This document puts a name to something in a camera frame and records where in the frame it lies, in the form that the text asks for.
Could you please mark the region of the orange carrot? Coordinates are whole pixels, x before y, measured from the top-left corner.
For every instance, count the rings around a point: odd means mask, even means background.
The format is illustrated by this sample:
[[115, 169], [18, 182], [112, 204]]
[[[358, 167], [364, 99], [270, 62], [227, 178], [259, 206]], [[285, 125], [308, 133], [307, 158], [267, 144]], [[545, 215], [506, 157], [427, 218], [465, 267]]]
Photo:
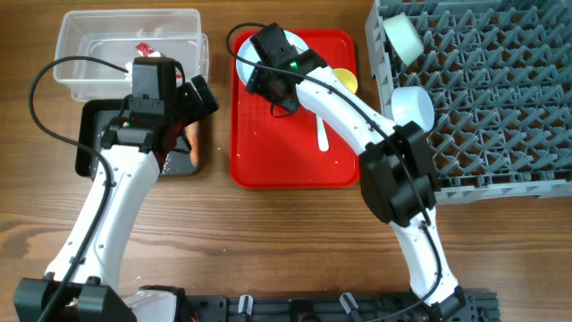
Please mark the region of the orange carrot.
[[191, 164], [199, 167], [200, 124], [195, 122], [186, 127], [186, 138], [189, 141], [189, 158]]

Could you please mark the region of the light blue plate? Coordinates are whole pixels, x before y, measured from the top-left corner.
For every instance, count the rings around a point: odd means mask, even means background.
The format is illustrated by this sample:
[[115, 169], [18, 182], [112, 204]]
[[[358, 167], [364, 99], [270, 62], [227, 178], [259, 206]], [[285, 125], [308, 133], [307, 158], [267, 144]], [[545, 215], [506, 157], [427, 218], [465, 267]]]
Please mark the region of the light blue plate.
[[[288, 30], [284, 31], [286, 39], [288, 40], [290, 45], [293, 45], [299, 54], [307, 51], [309, 49], [307, 43], [298, 35], [290, 32]], [[249, 37], [241, 46], [237, 53], [237, 56], [240, 58], [244, 58], [252, 63], [258, 63], [260, 61], [260, 57], [256, 52], [255, 48], [253, 47], [251, 41], [251, 37]], [[252, 72], [254, 71], [254, 67], [250, 64], [246, 64], [241, 60], [236, 61], [236, 72], [244, 85], [247, 85]]]

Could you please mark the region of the white rice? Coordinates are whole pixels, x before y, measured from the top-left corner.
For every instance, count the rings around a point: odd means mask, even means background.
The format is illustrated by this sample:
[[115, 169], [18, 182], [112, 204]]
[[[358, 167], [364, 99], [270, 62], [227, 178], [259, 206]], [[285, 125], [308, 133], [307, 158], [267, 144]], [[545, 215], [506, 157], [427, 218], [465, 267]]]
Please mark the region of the white rice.
[[174, 153], [170, 153], [165, 159], [161, 175], [175, 175], [179, 171], [178, 158]]

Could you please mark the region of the yellow plastic cup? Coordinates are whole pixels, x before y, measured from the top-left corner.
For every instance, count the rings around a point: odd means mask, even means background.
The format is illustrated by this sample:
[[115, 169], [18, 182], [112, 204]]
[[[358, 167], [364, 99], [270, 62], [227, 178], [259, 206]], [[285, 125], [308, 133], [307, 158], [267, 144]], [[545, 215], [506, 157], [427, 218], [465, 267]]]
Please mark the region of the yellow plastic cup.
[[351, 93], [355, 94], [358, 90], [358, 79], [356, 75], [347, 69], [344, 68], [335, 68], [334, 74]]

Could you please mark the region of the white plastic spoon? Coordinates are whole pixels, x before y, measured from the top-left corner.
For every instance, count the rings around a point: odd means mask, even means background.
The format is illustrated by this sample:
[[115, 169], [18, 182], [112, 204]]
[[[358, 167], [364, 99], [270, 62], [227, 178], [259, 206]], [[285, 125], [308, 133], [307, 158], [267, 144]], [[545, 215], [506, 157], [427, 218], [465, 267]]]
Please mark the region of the white plastic spoon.
[[321, 117], [316, 117], [316, 133], [317, 133], [317, 142], [318, 148], [322, 152], [326, 152], [329, 150], [329, 140], [327, 138], [327, 133], [325, 130], [324, 121]]

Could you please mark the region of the red snack wrapper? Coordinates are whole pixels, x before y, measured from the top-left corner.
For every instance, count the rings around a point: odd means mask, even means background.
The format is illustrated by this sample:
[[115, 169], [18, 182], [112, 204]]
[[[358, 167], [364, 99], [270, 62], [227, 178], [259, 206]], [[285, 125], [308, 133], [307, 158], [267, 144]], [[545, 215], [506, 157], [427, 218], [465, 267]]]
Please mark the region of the red snack wrapper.
[[136, 50], [141, 56], [144, 57], [151, 56], [155, 52], [155, 50], [149, 44], [143, 42], [136, 45]]

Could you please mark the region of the light blue bowl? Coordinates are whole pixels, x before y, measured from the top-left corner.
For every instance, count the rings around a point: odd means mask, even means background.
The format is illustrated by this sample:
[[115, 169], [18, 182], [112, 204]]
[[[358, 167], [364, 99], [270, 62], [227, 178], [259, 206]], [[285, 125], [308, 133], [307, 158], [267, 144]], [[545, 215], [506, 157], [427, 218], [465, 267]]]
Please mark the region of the light blue bowl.
[[425, 133], [433, 128], [433, 102], [428, 92], [420, 86], [395, 89], [391, 95], [391, 112], [398, 125], [414, 122]]

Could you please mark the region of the green bowl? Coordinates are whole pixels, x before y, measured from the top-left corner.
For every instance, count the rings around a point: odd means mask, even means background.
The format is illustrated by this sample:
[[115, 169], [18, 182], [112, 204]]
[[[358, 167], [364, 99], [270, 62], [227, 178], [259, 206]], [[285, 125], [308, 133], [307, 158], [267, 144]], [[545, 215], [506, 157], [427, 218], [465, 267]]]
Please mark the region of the green bowl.
[[424, 52], [424, 45], [415, 26], [404, 13], [384, 20], [383, 28], [406, 66], [410, 66]]

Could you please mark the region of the white tissue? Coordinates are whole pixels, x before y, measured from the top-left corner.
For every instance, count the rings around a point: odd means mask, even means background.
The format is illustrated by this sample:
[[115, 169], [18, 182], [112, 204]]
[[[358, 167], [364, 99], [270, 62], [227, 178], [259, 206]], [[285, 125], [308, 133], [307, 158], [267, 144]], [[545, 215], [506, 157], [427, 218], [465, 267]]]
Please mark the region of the white tissue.
[[132, 76], [132, 69], [133, 69], [133, 63], [132, 62], [128, 62], [125, 64], [125, 69], [126, 69], [126, 73], [125, 75], [128, 77]]

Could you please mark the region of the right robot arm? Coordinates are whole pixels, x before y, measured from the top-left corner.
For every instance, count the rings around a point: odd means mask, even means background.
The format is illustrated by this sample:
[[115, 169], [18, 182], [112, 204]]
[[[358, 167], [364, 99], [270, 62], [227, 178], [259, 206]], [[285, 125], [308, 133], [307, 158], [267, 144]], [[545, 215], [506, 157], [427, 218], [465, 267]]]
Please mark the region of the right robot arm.
[[410, 307], [424, 310], [431, 321], [452, 318], [466, 301], [439, 237], [439, 184], [424, 130], [378, 114], [316, 51], [291, 44], [277, 23], [257, 27], [250, 38], [257, 58], [250, 63], [247, 91], [290, 113], [304, 107], [346, 141], [358, 157], [363, 200], [397, 236], [416, 297]]

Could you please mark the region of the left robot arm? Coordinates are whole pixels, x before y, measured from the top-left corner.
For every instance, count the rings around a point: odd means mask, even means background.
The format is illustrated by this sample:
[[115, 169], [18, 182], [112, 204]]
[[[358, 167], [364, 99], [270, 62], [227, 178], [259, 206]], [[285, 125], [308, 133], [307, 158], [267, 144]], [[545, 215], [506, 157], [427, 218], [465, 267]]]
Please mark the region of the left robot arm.
[[138, 57], [132, 92], [105, 126], [100, 150], [73, 146], [98, 161], [75, 226], [41, 278], [24, 278], [14, 294], [21, 321], [187, 321], [184, 289], [144, 286], [122, 298], [119, 275], [142, 202], [188, 125], [219, 106], [202, 75], [187, 79], [172, 58]]

